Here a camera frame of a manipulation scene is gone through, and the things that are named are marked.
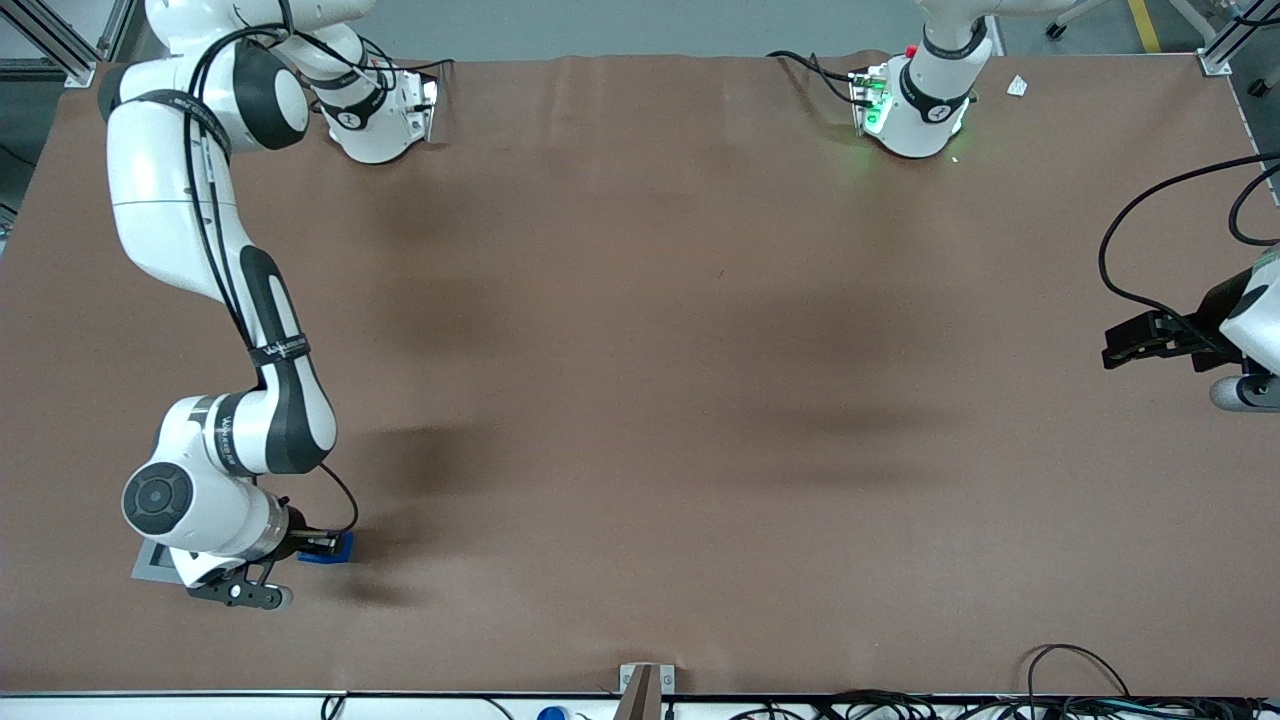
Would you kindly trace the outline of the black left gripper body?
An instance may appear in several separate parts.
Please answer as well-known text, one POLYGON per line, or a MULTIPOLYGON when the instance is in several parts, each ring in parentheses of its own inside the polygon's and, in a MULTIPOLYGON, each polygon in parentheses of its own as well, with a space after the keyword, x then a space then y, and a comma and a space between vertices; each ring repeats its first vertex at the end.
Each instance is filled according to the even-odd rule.
POLYGON ((1201 300, 1199 306, 1188 319, 1199 333, 1199 347, 1190 355, 1194 369, 1215 369, 1224 365, 1239 365, 1244 361, 1242 351, 1225 337, 1220 325, 1239 304, 1252 275, 1252 269, 1244 269, 1212 287, 1201 300))

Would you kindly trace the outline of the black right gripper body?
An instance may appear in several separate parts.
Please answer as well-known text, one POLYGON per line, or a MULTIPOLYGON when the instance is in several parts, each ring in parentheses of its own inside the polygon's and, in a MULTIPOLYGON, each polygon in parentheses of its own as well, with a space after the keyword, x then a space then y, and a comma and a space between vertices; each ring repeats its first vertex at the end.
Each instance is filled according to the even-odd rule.
POLYGON ((280 510, 285 512, 285 529, 276 544, 276 561, 283 561, 300 552, 310 552, 312 544, 305 532, 311 530, 305 515, 288 503, 282 503, 280 510))

